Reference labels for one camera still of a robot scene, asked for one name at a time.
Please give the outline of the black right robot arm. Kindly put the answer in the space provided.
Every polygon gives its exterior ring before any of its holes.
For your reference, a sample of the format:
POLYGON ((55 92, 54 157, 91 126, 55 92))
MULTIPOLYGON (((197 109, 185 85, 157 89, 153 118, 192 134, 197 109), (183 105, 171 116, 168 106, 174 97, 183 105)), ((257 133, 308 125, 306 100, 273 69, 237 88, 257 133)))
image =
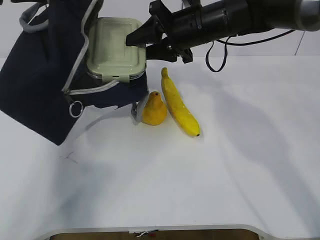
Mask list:
POLYGON ((198 0, 171 12, 162 1, 149 4, 150 18, 128 34, 126 45, 148 45, 146 58, 184 63, 193 61, 191 49, 230 36, 287 29, 320 29, 318 0, 218 0, 201 5, 198 0))

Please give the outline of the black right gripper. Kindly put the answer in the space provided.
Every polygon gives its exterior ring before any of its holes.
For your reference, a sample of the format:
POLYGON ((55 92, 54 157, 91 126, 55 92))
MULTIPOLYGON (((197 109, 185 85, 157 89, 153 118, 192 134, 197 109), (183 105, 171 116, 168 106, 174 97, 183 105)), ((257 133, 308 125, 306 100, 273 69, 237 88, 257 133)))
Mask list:
POLYGON ((185 8, 171 12, 161 0, 149 4, 151 17, 138 29, 128 34, 126 45, 146 47, 147 60, 170 63, 182 58, 184 63, 193 61, 191 51, 193 37, 197 32, 197 16, 200 13, 199 0, 183 0, 185 8))

